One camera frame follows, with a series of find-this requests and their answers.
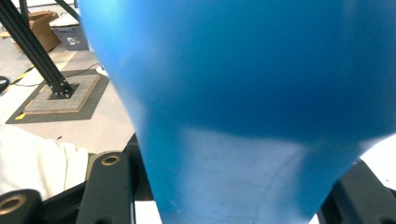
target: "black cable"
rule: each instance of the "black cable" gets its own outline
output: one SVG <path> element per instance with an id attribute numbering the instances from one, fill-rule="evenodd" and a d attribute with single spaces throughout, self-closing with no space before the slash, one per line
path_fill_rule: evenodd
<path id="1" fill-rule="evenodd" d="M 80 72 L 78 72 L 78 73 L 72 74 L 72 75 L 70 75 L 70 76 L 64 76 L 64 77 L 75 77 L 75 76 L 78 76 L 78 75 L 80 75 L 80 74 L 82 74 L 82 73 L 84 73 L 84 72 L 90 70 L 92 67 L 94 67 L 94 66 L 96 66 L 96 65 L 101 65 L 101 64 L 99 64 L 99 63 L 94 63 L 93 65 L 89 66 L 87 69 L 85 69 L 85 70 L 83 70 L 83 71 L 80 71 Z M 31 85 L 21 85 L 21 84 L 17 84 L 17 83 L 16 83 L 16 82 L 19 82 L 19 81 L 20 81 L 20 80 L 17 79 L 16 81 L 10 83 L 9 85 L 21 86 L 21 87 L 33 87 L 33 86 L 41 85 L 41 84 L 43 83 L 43 82 L 41 82 L 41 83 L 31 84 Z"/>

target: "blue balloon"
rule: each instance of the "blue balloon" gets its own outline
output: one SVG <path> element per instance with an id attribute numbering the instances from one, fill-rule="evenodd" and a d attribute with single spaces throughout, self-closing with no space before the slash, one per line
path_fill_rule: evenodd
<path id="1" fill-rule="evenodd" d="M 396 2 L 93 1 L 163 223 L 306 223 L 396 130 Z"/>

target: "gray box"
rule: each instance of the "gray box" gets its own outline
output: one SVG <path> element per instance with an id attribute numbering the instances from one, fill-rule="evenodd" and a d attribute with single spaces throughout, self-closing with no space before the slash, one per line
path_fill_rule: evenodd
<path id="1" fill-rule="evenodd" d="M 87 38 L 79 25 L 51 27 L 67 50 L 89 49 Z"/>

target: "cardboard box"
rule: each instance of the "cardboard box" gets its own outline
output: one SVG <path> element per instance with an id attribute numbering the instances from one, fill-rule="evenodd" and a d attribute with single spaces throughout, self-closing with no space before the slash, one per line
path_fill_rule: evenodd
<path id="1" fill-rule="evenodd" d="M 51 51 L 61 44 L 58 36 L 50 29 L 50 22 L 58 18 L 58 14 L 53 11 L 39 11 L 29 13 L 29 25 L 38 41 L 46 52 Z M 18 44 L 12 40 L 15 47 L 23 53 Z"/>

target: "round hole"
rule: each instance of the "round hole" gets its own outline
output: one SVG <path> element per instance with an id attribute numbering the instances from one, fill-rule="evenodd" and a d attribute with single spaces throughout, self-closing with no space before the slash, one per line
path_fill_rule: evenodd
<path id="1" fill-rule="evenodd" d="M 390 217 L 381 217 L 379 221 L 381 224 L 396 224 L 396 221 Z"/>
<path id="2" fill-rule="evenodd" d="M 120 157 L 113 155 L 113 156 L 108 156 L 108 157 L 105 157 L 104 159 L 102 159 L 102 164 L 103 165 L 114 165 L 119 161 L 120 161 Z"/>
<path id="3" fill-rule="evenodd" d="M 20 208 L 26 202 L 26 197 L 22 194 L 14 195 L 0 202 L 0 215 L 11 213 Z"/>
<path id="4" fill-rule="evenodd" d="M 109 217 L 102 217 L 99 220 L 95 221 L 95 224 L 111 224 L 113 220 Z"/>
<path id="5" fill-rule="evenodd" d="M 11 200 L 9 202 L 6 202 L 6 203 L 3 204 L 3 206 L 1 206 L 1 209 L 10 209 L 13 206 L 17 205 L 19 201 L 20 200 L 18 200 L 18 199 L 13 199 L 13 200 Z"/>

